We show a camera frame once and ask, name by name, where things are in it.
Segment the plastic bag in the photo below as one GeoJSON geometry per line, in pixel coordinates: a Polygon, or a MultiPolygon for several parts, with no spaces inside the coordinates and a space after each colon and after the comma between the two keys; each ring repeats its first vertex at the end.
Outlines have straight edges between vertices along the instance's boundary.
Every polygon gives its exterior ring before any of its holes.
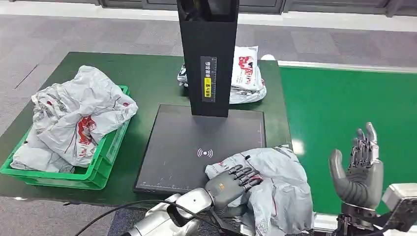
{"type": "Polygon", "coordinates": [[[235,47],[233,57],[232,86],[250,91],[259,91],[256,69],[258,68],[258,46],[235,47]]]}
{"type": "Polygon", "coordinates": [[[292,150],[275,147],[244,151],[208,165],[206,175],[211,179],[239,164],[258,170],[264,181],[228,206],[247,203],[251,213],[241,220],[249,226],[254,223],[257,236],[299,234],[313,228],[310,186],[305,170],[292,150]]]}
{"type": "MultiPolygon", "coordinates": [[[[257,51],[258,46],[235,47],[235,56],[232,72],[232,86],[230,89],[229,99],[230,104],[257,102],[259,100],[262,100],[267,95],[267,87],[265,86],[265,82],[262,79],[261,70],[257,66],[257,51]],[[255,65],[255,67],[249,69],[249,64],[252,66],[255,65]],[[243,82],[248,81],[248,75],[245,75],[245,80],[243,80],[242,74],[244,71],[246,71],[247,73],[251,71],[248,85],[243,82]]],[[[179,82],[180,86],[188,87],[187,72],[184,64],[182,65],[178,73],[177,81],[179,82]]]]}
{"type": "Polygon", "coordinates": [[[103,72],[81,66],[71,81],[32,96],[37,137],[74,166],[88,167],[104,135],[130,119],[138,107],[103,72]]]}
{"type": "Polygon", "coordinates": [[[74,166],[38,139],[32,127],[25,142],[13,155],[10,166],[19,170],[35,170],[55,173],[72,173],[74,166]]]}

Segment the humanoid robot hand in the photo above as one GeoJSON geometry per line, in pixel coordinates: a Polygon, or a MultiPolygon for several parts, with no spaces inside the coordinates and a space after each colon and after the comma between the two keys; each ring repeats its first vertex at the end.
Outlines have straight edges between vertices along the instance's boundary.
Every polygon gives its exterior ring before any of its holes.
{"type": "Polygon", "coordinates": [[[366,123],[366,135],[357,130],[347,170],[342,167],[342,153],[337,149],[331,153],[329,168],[336,193],[343,202],[376,209],[381,201],[384,165],[379,160],[377,134],[370,122],[366,123]]]}
{"type": "Polygon", "coordinates": [[[256,170],[237,165],[209,180],[205,190],[212,197],[216,213],[221,217],[243,214],[245,206],[228,208],[227,204],[240,197],[251,187],[260,184],[262,179],[257,176],[258,174],[259,172],[256,170]]]}

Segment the green basket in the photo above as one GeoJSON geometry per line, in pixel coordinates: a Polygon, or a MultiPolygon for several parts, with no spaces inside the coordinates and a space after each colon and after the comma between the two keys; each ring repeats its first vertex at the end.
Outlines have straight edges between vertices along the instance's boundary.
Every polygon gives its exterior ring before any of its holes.
{"type": "MultiPolygon", "coordinates": [[[[127,86],[119,86],[124,94],[129,95],[127,86]]],[[[26,140],[29,130],[15,146],[5,163],[0,168],[0,173],[13,176],[30,185],[53,186],[63,188],[80,188],[101,190],[106,186],[112,171],[117,153],[119,151],[124,134],[130,120],[126,121],[119,129],[105,135],[97,145],[94,157],[88,168],[75,167],[73,174],[50,173],[41,171],[24,171],[10,167],[13,155],[26,140]]]]}

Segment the green table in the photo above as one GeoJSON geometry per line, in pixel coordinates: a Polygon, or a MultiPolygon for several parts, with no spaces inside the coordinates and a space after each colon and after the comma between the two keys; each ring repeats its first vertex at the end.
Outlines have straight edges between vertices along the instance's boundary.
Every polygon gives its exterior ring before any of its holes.
{"type": "MultiPolygon", "coordinates": [[[[103,190],[94,191],[31,186],[12,177],[0,175],[0,195],[94,205],[118,205],[141,199],[163,198],[164,196],[136,194],[132,192],[132,188],[158,105],[189,106],[188,97],[183,94],[182,87],[177,83],[177,73],[182,64],[182,57],[69,53],[42,88],[71,80],[81,65],[91,65],[103,71],[115,84],[128,86],[131,97],[139,107],[137,114],[130,121],[109,181],[103,190]]],[[[232,109],[264,111],[268,143],[290,144],[277,63],[263,61],[260,67],[264,79],[268,81],[270,94],[262,102],[236,105],[232,106],[232,109]]],[[[33,106],[29,103],[0,137],[1,163],[30,127],[32,116],[33,106]]]]}
{"type": "MultiPolygon", "coordinates": [[[[42,88],[70,80],[79,66],[91,65],[106,73],[116,84],[129,86],[131,96],[139,106],[137,115],[130,122],[107,186],[101,191],[30,186],[0,175],[0,195],[95,205],[118,205],[140,199],[163,198],[135,194],[132,187],[158,104],[189,104],[176,83],[182,62],[180,57],[168,56],[68,54],[42,88]]],[[[417,159],[410,148],[417,141],[417,138],[413,138],[417,131],[417,125],[413,123],[417,117],[417,95],[413,93],[417,78],[409,73],[416,71],[279,63],[281,67],[275,61],[259,62],[268,88],[263,101],[235,105],[232,109],[265,112],[269,147],[291,144],[291,138],[293,144],[297,144],[295,148],[303,146],[303,154],[299,158],[309,178],[315,211],[339,212],[340,201],[329,177],[328,156],[333,148],[339,148],[345,154],[346,162],[355,129],[367,121],[373,122],[379,135],[381,160],[385,163],[385,187],[395,182],[417,181],[414,171],[417,159]]],[[[0,162],[4,161],[29,128],[31,116],[32,105],[28,104],[0,137],[0,162]]]]}

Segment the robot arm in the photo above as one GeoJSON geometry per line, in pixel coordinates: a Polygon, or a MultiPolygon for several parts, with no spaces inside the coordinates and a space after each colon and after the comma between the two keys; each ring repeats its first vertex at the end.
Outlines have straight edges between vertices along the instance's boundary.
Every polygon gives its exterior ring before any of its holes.
{"type": "MultiPolygon", "coordinates": [[[[196,188],[184,195],[174,194],[166,200],[178,204],[192,213],[208,211],[216,220],[217,226],[230,235],[254,235],[248,228],[235,229],[221,221],[219,217],[228,215],[227,204],[238,198],[252,186],[261,183],[252,179],[257,171],[237,165],[209,180],[205,188],[196,188]]],[[[160,203],[150,209],[143,220],[123,236],[189,236],[196,232],[200,220],[183,209],[160,203]]]]}
{"type": "Polygon", "coordinates": [[[334,234],[382,235],[388,229],[407,232],[417,221],[417,183],[390,185],[382,197],[390,212],[382,216],[375,212],[381,201],[384,168],[379,160],[377,134],[370,122],[366,124],[366,135],[357,130],[347,171],[337,149],[329,158],[329,168],[336,194],[343,202],[334,234]]]}

